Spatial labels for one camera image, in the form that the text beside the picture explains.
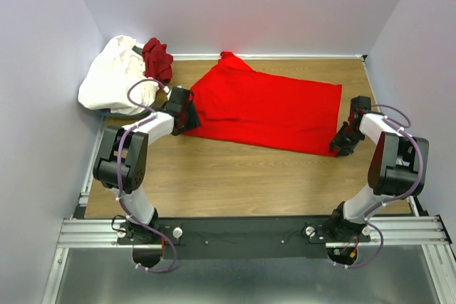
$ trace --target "red cloth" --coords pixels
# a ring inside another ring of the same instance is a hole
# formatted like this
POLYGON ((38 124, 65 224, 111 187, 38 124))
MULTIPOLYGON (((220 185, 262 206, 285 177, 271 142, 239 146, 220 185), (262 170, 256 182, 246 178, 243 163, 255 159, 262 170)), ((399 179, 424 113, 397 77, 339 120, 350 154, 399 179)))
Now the red cloth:
POLYGON ((142 49, 145 61, 145 76, 154 78, 162 83, 169 83, 172 78, 172 56, 166 53, 166 44, 161 44, 156 38, 151 38, 142 49))
POLYGON ((335 156, 342 85, 260 73, 233 53, 192 90, 201 126, 193 137, 335 156))

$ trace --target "white cloth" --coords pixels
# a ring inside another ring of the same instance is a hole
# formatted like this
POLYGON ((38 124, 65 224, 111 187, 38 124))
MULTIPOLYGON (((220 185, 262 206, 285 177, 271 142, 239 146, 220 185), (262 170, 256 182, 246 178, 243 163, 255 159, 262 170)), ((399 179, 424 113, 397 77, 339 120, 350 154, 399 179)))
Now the white cloth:
MULTIPOLYGON (((110 108, 112 113, 138 114, 142 108, 127 99, 128 90, 143 80, 145 63, 132 47, 136 40, 128 36, 112 38, 93 60, 79 87, 78 101, 90 110, 110 108)), ((131 98, 142 105, 152 105, 159 87, 156 82, 143 82, 131 92, 131 98)))

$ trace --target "wooden tabletop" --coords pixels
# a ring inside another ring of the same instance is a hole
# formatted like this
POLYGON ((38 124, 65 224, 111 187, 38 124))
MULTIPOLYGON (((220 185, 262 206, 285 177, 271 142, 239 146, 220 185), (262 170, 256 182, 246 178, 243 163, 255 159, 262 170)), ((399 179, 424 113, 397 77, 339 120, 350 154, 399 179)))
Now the wooden tabletop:
MULTIPOLYGON (((171 85, 190 88, 215 63, 176 61, 172 65, 171 85)), ((360 60, 247 63, 265 73, 342 84, 339 127, 348 117, 351 98, 366 95, 373 99, 360 60)), ((274 100, 265 105, 274 105, 274 100)), ((366 184, 374 147, 366 140, 360 142, 353 155, 333 158, 197 137, 168 136, 148 149, 144 188, 161 216, 330 214, 340 202, 350 199, 366 184)), ((400 201, 386 207, 384 212, 408 213, 410 210, 406 201, 400 201)), ((110 191, 94 180, 85 217, 111 218, 122 213, 110 191)))

